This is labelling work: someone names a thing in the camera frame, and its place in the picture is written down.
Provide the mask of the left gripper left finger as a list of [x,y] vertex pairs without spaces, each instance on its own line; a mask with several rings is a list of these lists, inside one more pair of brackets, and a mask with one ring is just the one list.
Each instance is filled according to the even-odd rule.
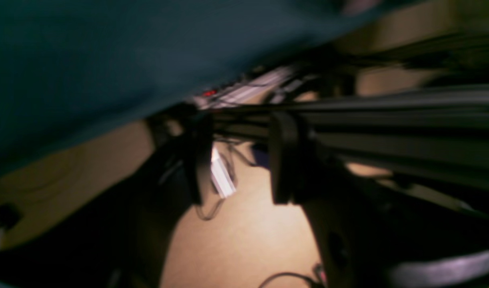
[[200,113],[114,185],[42,236],[0,252],[15,288],[156,288],[178,221],[211,191],[213,117]]

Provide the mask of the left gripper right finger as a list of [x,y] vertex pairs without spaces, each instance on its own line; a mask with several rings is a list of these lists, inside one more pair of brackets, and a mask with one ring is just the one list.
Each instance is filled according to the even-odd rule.
[[269,122],[273,201],[301,206],[330,288],[487,288],[489,219],[353,175],[298,116]]

